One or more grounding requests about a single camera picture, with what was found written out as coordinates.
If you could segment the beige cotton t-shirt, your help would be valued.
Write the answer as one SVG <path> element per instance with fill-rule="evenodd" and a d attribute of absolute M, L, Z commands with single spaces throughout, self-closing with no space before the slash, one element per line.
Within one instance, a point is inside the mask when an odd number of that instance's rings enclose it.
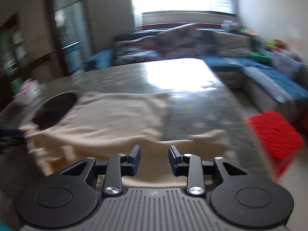
<path fill-rule="evenodd" d="M 168 160 L 171 145 L 181 153 L 203 160 L 238 158 L 225 130 L 214 129 L 186 140 L 162 141 L 169 112 L 169 95 L 86 92 L 55 126 L 39 130 L 35 123 L 22 127 L 29 149 L 45 175 L 50 175 L 85 157 L 107 160 L 129 153 L 139 145 L 141 161 L 137 174 L 123 178 L 126 187 L 184 187 L 185 177 L 175 177 Z"/>

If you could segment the round black induction cooktop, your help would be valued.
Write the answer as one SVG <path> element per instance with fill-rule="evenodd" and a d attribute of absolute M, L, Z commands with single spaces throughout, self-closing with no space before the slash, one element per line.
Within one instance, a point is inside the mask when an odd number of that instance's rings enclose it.
<path fill-rule="evenodd" d="M 53 127 L 77 103 L 78 98 L 76 93 L 65 92 L 48 99 L 37 110 L 32 122 L 39 126 L 39 130 Z"/>

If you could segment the pink tissue box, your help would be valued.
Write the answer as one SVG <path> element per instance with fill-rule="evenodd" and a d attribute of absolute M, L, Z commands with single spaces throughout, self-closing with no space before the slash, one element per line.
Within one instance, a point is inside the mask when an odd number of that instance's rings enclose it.
<path fill-rule="evenodd" d="M 41 93 L 41 86 L 38 80 L 28 79 L 23 82 L 20 90 L 14 96 L 14 103 L 20 106 L 27 106 L 32 103 Z"/>

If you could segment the red plastic stool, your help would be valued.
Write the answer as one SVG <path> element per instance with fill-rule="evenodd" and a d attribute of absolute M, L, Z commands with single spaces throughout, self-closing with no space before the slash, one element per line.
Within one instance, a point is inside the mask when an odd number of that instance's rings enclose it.
<path fill-rule="evenodd" d="M 281 177 L 303 147 L 302 136 L 280 113 L 272 110 L 245 120 L 265 150 L 274 175 Z"/>

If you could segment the dark wooden display cabinet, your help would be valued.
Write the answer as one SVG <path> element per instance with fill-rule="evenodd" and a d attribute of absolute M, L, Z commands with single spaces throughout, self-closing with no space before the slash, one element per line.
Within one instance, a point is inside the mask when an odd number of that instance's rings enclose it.
<path fill-rule="evenodd" d="M 27 64 L 28 53 L 17 14 L 1 25 L 1 109 L 4 109 L 23 83 L 20 71 Z"/>

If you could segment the light blue small cabinet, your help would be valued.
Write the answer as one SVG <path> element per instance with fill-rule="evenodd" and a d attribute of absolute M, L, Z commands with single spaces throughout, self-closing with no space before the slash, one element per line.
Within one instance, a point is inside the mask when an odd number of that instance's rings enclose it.
<path fill-rule="evenodd" d="M 66 64 L 70 74 L 76 72 L 83 67 L 81 54 L 81 41 L 68 44 L 62 48 L 64 52 Z"/>

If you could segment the blue corner sofa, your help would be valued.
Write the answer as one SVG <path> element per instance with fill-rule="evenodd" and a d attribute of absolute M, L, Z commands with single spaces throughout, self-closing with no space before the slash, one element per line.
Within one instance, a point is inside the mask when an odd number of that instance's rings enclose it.
<path fill-rule="evenodd" d="M 157 35 L 164 32 L 166 29 L 142 30 L 130 34 L 118 35 L 114 38 L 112 48 L 103 49 L 102 51 L 92 55 L 85 60 L 85 70 L 92 71 L 97 69 L 109 68 L 112 66 L 121 66 L 132 63 L 118 63 L 114 59 L 114 43 L 119 41 L 135 40 L 140 37 Z M 205 62 L 205 64 L 215 73 L 234 73 L 238 75 L 246 75 L 251 80 L 255 81 L 260 88 L 263 88 L 268 94 L 273 95 L 277 101 L 282 101 L 282 96 L 274 92 L 273 85 L 270 82 L 278 85 L 283 91 L 295 100 L 297 106 L 302 106 L 307 102 L 307 87 L 301 82 L 293 81 L 280 71 L 274 69 L 269 64 L 258 62 L 251 57 L 221 57 L 217 55 L 213 39 L 213 30 L 201 28 L 198 30 L 200 34 L 201 44 L 197 47 L 200 50 L 189 51 L 188 54 L 182 53 L 175 55 L 174 59 L 181 58 L 197 58 Z"/>

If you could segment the clear plastic storage box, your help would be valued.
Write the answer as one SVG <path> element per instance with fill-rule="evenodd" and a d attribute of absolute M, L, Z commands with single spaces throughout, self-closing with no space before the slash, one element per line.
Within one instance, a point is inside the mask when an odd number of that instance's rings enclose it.
<path fill-rule="evenodd" d="M 271 66 L 292 80 L 300 78 L 304 64 L 295 53 L 287 50 L 272 51 Z"/>

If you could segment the green plastic bowl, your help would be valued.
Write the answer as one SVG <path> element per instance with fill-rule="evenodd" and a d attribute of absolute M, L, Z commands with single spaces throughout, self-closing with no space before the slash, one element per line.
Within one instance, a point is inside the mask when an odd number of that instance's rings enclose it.
<path fill-rule="evenodd" d="M 271 61 L 271 57 L 268 54 L 261 52 L 251 52 L 251 58 L 261 63 L 268 63 Z"/>

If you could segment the plain beige cushion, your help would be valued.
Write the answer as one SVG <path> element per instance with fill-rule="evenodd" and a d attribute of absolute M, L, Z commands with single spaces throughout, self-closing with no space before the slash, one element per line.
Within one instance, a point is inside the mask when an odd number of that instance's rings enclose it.
<path fill-rule="evenodd" d="M 249 57 L 252 52 L 248 36 L 227 32 L 213 32 L 216 53 L 221 57 Z"/>

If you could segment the colourful plush toys pile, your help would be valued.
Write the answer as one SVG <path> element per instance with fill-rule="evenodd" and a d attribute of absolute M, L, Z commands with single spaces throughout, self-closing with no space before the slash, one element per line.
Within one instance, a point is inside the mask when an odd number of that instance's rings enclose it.
<path fill-rule="evenodd" d="M 282 40 L 278 39 L 267 41 L 266 48 L 272 51 L 288 50 L 287 45 Z"/>

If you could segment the flat butterfly print pillow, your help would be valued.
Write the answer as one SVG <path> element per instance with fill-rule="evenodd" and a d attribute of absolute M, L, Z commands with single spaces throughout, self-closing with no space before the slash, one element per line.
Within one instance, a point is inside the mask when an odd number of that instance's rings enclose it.
<path fill-rule="evenodd" d="M 159 60 L 158 41 L 155 35 L 135 40 L 114 43 L 114 59 L 118 63 L 132 63 Z"/>

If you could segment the upright butterfly print pillow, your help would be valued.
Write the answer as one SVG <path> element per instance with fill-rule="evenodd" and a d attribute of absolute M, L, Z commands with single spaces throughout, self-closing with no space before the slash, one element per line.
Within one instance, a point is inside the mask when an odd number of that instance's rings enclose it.
<path fill-rule="evenodd" d="M 201 44 L 200 34 L 195 23 L 188 23 L 160 32 L 157 35 L 159 51 L 162 54 L 191 49 Z"/>

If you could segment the panda plush toy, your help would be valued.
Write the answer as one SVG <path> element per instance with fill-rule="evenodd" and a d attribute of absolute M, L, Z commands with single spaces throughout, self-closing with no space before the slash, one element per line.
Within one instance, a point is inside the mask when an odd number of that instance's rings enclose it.
<path fill-rule="evenodd" d="M 221 29 L 227 31 L 240 31 L 241 25 L 231 20 L 224 20 L 221 24 Z"/>

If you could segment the dark wooden door frame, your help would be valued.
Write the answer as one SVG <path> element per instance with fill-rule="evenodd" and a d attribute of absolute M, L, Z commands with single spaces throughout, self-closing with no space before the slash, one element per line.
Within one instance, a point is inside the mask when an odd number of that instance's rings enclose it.
<path fill-rule="evenodd" d="M 76 41 L 81 41 L 83 60 L 83 67 L 76 72 L 84 70 L 85 60 L 93 54 L 85 0 L 45 0 L 45 6 L 51 39 L 63 75 L 71 74 L 62 48 Z"/>

